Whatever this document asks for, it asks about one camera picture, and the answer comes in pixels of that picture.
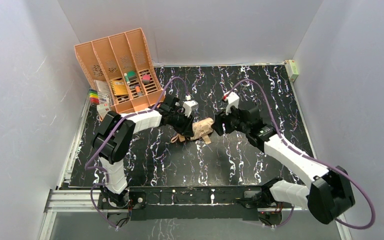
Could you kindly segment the beige folding umbrella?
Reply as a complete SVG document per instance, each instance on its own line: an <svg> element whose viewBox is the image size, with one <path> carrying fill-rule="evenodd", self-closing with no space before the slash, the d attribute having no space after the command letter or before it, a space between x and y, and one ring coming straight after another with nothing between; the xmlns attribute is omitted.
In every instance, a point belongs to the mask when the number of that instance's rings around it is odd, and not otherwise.
<svg viewBox="0 0 384 240"><path fill-rule="evenodd" d="M209 135L214 131L212 125L214 120L210 117L200 120L192 124L193 136L187 137L177 133L171 138L170 142L185 142L185 141L196 141L202 139L206 145L211 143Z"/></svg>

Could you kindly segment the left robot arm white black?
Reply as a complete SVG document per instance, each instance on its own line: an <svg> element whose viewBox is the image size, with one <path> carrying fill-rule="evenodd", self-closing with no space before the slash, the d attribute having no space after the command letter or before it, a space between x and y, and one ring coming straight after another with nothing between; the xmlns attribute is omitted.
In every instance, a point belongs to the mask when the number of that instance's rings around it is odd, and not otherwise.
<svg viewBox="0 0 384 240"><path fill-rule="evenodd" d="M118 114L109 111L92 140L93 155L105 175L103 189L111 196L126 195L128 181L123 159L130 149L133 135L141 131L169 125L184 137L193 137L193 112L199 104L189 97L184 102L168 95L162 102L142 111Z"/></svg>

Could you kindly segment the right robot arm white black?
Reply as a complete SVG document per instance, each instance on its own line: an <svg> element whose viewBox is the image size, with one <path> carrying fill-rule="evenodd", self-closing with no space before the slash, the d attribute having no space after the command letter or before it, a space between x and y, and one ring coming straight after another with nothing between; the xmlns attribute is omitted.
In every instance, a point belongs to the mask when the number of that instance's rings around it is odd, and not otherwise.
<svg viewBox="0 0 384 240"><path fill-rule="evenodd" d="M265 186L265 195L275 202L287 202L308 209L322 224L329 224L355 205L350 181L337 171L308 158L305 152L279 136L274 126L260 116L260 110L232 106L215 115L212 129L220 136L233 131L245 134L248 142L295 173L302 185L276 180Z"/></svg>

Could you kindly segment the pink black eraser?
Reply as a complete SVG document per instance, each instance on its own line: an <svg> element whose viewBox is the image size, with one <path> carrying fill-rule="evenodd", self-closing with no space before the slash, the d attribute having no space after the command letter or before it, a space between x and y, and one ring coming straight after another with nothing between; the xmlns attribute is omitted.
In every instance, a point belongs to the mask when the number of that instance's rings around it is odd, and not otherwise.
<svg viewBox="0 0 384 240"><path fill-rule="evenodd" d="M142 83L145 84L145 85L150 84L151 80L152 80L152 77L151 77L150 74L145 74L145 75L143 75L143 76L141 77L141 81L142 81Z"/></svg>

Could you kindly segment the green white glue stick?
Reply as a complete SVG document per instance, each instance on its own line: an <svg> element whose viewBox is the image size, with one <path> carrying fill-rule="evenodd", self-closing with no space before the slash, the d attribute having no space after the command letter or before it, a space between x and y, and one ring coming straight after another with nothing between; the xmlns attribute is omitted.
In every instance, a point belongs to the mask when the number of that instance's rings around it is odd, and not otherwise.
<svg viewBox="0 0 384 240"><path fill-rule="evenodd" d="M124 73L124 74L123 74L123 77L124 77L124 80L125 80L126 84L127 84L127 85L130 85L130 79L129 79L128 74L127 74L127 73Z"/></svg>

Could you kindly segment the yellow notebook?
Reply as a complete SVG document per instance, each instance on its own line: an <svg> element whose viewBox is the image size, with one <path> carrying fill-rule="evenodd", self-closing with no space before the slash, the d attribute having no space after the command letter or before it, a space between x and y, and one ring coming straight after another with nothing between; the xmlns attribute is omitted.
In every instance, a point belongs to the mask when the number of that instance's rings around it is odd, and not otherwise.
<svg viewBox="0 0 384 240"><path fill-rule="evenodd" d="M125 81L122 77L111 79L110 86L115 97L125 96L129 94Z"/></svg>

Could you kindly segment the white red small box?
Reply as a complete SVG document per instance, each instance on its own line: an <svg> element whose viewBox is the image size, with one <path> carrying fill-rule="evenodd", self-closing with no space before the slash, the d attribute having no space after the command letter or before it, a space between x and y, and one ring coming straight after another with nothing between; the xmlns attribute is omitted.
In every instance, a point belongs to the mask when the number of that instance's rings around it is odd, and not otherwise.
<svg viewBox="0 0 384 240"><path fill-rule="evenodd" d="M101 119L103 119L106 114L113 110L113 107L109 103L101 103L96 106L97 113Z"/></svg>

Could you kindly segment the orange plastic file organizer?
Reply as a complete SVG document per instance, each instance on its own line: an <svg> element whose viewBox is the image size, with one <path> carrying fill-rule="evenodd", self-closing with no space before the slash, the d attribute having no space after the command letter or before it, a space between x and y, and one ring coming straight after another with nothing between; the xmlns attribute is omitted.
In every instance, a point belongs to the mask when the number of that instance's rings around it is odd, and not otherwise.
<svg viewBox="0 0 384 240"><path fill-rule="evenodd" d="M113 111L119 114L139 112L164 100L164 92L156 76L144 31L136 28L74 46L76 59L94 90L94 80L106 81ZM124 79L127 73L130 85ZM151 75L150 84L142 83L143 75ZM110 80L122 78L128 95L114 96Z"/></svg>

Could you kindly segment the white paper card pack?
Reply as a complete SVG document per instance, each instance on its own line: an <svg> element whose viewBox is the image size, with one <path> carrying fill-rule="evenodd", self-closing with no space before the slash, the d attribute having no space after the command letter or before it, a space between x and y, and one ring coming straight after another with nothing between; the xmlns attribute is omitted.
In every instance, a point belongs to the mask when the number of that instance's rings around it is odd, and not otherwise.
<svg viewBox="0 0 384 240"><path fill-rule="evenodd" d="M106 81L94 80L96 90L99 94L105 96L111 96L111 90Z"/></svg>

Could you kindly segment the green white box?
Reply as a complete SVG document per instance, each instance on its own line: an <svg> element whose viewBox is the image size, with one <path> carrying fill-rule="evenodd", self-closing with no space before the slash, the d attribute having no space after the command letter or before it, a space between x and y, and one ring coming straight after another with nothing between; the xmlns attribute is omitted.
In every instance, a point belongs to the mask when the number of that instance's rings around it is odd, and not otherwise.
<svg viewBox="0 0 384 240"><path fill-rule="evenodd" d="M293 59L289 59L284 61L284 65L289 81L294 82L300 74L297 62Z"/></svg>

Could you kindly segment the colourful marker set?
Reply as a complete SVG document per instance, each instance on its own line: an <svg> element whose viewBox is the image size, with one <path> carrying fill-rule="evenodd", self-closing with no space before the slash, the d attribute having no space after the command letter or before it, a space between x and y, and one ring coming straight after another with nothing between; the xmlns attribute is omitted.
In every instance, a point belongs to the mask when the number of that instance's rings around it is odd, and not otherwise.
<svg viewBox="0 0 384 240"><path fill-rule="evenodd" d="M88 97L89 97L89 103L92 106L96 106L96 105L100 104L99 95L98 95L98 92L96 90L90 88L88 90Z"/></svg>

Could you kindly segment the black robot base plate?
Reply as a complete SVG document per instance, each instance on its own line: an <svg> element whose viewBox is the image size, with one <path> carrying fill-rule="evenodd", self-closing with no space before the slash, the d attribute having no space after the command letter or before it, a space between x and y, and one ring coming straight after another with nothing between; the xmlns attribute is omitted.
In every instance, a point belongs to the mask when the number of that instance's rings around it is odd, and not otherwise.
<svg viewBox="0 0 384 240"><path fill-rule="evenodd" d="M97 206L108 213L131 213L132 221L159 219L268 220L278 224L290 203L275 201L262 185L131 186L118 198L102 189Z"/></svg>

